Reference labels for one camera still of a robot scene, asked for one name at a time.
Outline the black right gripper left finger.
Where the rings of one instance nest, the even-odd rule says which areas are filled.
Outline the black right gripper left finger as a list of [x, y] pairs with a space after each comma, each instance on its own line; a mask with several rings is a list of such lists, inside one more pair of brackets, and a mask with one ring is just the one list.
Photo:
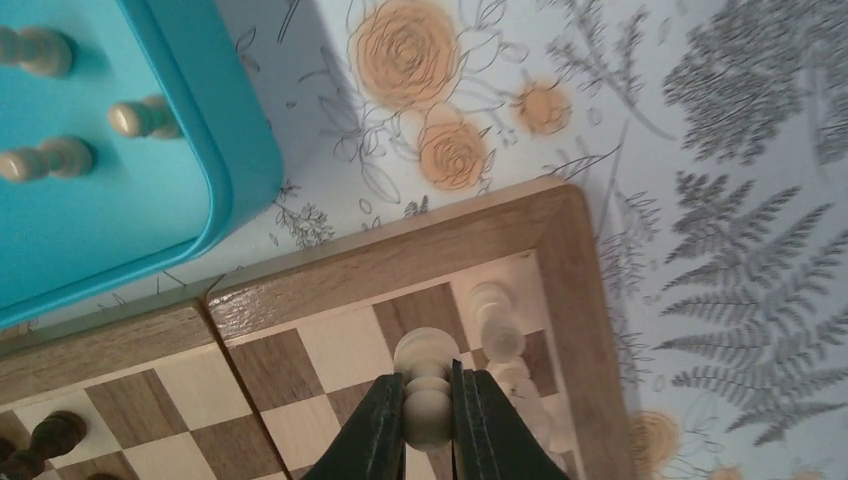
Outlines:
[[381, 375], [304, 480], [405, 477], [403, 376]]

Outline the light wooden pawn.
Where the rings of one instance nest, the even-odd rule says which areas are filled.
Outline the light wooden pawn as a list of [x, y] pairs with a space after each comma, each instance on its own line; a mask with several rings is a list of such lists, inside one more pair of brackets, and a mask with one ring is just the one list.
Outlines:
[[451, 441], [452, 367], [459, 359], [455, 340], [437, 328], [417, 328], [398, 342], [393, 363], [403, 376], [402, 430], [409, 447], [431, 452]]

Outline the light wooden chess piece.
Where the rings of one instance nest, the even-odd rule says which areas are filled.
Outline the light wooden chess piece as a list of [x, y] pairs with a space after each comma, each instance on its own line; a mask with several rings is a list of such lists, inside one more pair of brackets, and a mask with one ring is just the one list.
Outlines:
[[481, 283], [469, 293], [469, 312], [480, 327], [481, 347], [495, 363], [509, 363], [524, 351], [524, 334], [515, 321], [515, 308], [506, 288]]
[[507, 363], [490, 361], [486, 370], [492, 374], [540, 446], [548, 449], [554, 422], [542, 404], [539, 390], [531, 379], [525, 361], [520, 357]]

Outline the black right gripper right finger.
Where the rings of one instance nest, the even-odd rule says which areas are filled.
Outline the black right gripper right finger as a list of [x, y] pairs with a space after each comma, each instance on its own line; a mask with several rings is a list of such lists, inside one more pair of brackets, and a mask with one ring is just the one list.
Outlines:
[[493, 376], [452, 362], [452, 471], [455, 479], [567, 480]]

